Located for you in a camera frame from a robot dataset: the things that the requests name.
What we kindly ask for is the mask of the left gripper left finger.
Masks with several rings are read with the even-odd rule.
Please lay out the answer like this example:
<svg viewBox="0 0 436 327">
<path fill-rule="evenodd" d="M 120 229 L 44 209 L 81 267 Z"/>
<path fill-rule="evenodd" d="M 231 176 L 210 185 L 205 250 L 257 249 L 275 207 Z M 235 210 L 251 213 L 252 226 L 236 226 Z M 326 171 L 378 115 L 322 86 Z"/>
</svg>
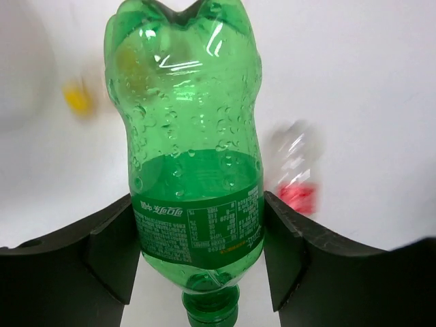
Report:
<svg viewBox="0 0 436 327">
<path fill-rule="evenodd" d="M 120 326 L 139 255 L 129 195 L 60 230 L 1 248 L 1 325 Z"/>
</svg>

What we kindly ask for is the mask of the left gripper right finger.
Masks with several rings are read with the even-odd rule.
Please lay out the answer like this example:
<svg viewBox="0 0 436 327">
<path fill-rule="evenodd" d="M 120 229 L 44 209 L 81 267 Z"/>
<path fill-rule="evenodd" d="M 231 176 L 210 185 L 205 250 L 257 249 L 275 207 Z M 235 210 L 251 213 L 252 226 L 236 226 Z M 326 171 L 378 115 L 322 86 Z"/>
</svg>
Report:
<svg viewBox="0 0 436 327">
<path fill-rule="evenodd" d="M 264 194 L 270 297 L 282 326 L 434 326 L 435 239 L 385 251 Z"/>
</svg>

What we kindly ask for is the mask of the clear bottle red label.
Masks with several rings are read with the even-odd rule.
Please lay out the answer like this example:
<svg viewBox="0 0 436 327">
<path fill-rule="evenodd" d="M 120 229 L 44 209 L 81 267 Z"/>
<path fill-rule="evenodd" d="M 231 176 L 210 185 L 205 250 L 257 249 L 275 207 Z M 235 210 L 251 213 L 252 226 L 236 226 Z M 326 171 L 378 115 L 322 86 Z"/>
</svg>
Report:
<svg viewBox="0 0 436 327">
<path fill-rule="evenodd" d="M 276 128 L 268 138 L 265 189 L 290 208 L 314 219 L 320 197 L 320 161 L 323 154 L 319 129 L 298 120 Z"/>
</svg>

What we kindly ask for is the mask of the green plastic bottle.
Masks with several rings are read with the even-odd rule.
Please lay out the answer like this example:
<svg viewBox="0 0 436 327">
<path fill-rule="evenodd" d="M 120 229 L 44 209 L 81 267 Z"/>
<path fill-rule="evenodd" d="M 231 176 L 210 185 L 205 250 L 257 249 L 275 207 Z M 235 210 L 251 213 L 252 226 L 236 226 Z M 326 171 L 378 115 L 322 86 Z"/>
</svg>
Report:
<svg viewBox="0 0 436 327">
<path fill-rule="evenodd" d="M 104 64 L 142 255 L 182 289 L 192 326 L 234 326 L 238 282 L 264 242 L 262 62 L 244 5 L 124 1 Z"/>
</svg>

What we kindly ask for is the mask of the white octagonal plastic bin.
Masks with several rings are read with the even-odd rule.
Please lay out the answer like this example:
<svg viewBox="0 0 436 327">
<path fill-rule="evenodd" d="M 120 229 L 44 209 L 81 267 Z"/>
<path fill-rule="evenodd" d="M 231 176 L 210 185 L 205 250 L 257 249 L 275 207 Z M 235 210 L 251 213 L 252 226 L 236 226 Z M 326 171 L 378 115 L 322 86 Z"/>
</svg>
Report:
<svg viewBox="0 0 436 327">
<path fill-rule="evenodd" d="M 55 56 L 30 1 L 1 2 L 1 133 L 21 129 L 47 111 L 57 79 Z"/>
</svg>

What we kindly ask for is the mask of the clear bottle yellow cap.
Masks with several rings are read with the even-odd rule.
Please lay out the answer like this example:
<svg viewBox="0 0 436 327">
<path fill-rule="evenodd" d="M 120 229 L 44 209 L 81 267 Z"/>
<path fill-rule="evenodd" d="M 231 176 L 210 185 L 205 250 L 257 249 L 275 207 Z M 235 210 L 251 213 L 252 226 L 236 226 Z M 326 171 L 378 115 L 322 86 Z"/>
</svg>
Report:
<svg viewBox="0 0 436 327">
<path fill-rule="evenodd" d="M 65 103 L 80 118 L 94 116 L 108 103 L 107 91 L 99 78 L 73 78 L 61 90 Z"/>
</svg>

